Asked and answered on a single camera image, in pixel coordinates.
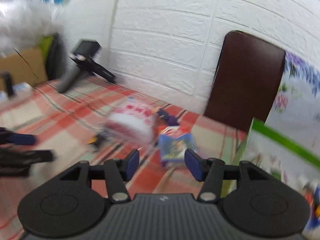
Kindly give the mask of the black yellow marker pen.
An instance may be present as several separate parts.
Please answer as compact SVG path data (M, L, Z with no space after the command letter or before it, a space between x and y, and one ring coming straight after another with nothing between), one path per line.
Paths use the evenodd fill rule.
M97 153L109 142L111 134L109 131L103 129L95 134L87 143L89 152Z

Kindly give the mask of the red blue card box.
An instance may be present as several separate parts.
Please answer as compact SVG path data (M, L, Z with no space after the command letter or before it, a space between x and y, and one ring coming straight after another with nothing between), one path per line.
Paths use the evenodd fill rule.
M163 167L184 165L187 149L197 151L195 139L188 126L162 127L158 132L159 159Z

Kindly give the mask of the pink white packet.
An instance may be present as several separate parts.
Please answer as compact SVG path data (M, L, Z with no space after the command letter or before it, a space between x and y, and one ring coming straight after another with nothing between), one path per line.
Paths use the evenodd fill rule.
M152 143L155 125L153 108L133 97L117 105L104 123L104 127L111 133L141 145Z

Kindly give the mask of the white power strip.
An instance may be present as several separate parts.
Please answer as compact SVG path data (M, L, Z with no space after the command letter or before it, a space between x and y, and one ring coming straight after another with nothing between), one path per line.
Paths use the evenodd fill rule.
M27 84L26 82L23 82L17 85L13 85L13 91L15 93L13 96L8 96L5 91L1 91L1 102L11 102L14 100L23 100L25 98L28 98L33 92L33 87L31 87L31 85Z

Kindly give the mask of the green white cardboard box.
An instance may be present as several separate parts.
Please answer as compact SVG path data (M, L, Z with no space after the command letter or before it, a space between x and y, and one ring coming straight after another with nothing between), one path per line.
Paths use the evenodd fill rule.
M253 119L230 164L238 165L240 161L252 162L301 193L311 211L303 235L307 239L319 239L319 157Z

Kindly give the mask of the plaid bed sheet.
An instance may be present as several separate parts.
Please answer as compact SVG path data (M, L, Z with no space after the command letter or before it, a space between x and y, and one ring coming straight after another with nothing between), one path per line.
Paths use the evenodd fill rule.
M134 144L110 139L98 152L89 141L99 131L106 115L132 96L152 107L162 107L191 128L200 154L232 161L245 133L197 113L125 87L90 77L67 94L55 90L55 83L36 87L22 104L1 113L1 126L37 136L36 148L53 150L55 161L34 165L29 178L1 179L1 239L18 239L22 226L17 218L19 201L32 189L74 163L87 160L99 164L108 158L123 158Z

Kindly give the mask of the brown cardboard box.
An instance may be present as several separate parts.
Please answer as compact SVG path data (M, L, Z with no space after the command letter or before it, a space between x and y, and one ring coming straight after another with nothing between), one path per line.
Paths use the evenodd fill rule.
M14 51L6 57L1 56L0 68L1 73L10 73L13 85L26 82L36 86L48 81L39 47L28 48L18 53Z

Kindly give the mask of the black green chair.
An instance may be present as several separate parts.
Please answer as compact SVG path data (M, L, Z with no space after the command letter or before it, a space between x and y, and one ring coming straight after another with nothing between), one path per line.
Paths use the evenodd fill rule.
M39 48L48 80L59 79L66 72L66 51L58 33L40 39Z

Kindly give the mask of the floral white pillow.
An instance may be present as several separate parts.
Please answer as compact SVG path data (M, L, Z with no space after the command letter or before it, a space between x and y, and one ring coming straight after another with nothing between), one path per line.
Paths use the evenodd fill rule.
M285 53L284 71L265 124L319 155L319 69Z

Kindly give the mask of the spare handheld gripper device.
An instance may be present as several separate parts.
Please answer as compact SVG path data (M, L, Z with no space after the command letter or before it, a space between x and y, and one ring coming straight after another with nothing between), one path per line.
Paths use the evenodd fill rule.
M66 93L78 81L89 75L98 75L107 82L116 84L116 76L93 59L100 49L101 45L98 41L81 40L69 55L75 67L63 76L61 82L56 86L56 91Z

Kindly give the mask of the dark brown headboard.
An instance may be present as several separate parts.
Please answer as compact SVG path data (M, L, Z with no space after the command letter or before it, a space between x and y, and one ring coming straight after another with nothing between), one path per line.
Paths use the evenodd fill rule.
M243 31L226 34L204 116L247 132L266 121L284 71L285 50Z

